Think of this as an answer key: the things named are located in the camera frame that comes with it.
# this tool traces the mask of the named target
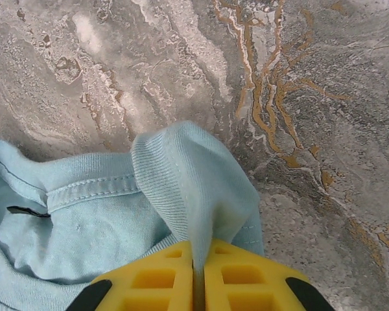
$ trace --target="stone texture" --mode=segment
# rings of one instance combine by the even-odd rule
[[[0,137],[31,159],[186,119],[260,190],[268,256],[389,311],[389,0],[0,1]]]

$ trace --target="black tag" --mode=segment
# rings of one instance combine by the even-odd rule
[[[28,214],[40,218],[48,218],[51,215],[49,214],[41,214],[36,211],[33,211],[32,209],[29,209],[27,207],[20,207],[20,206],[9,206],[7,207],[8,211],[11,212],[12,214]]]

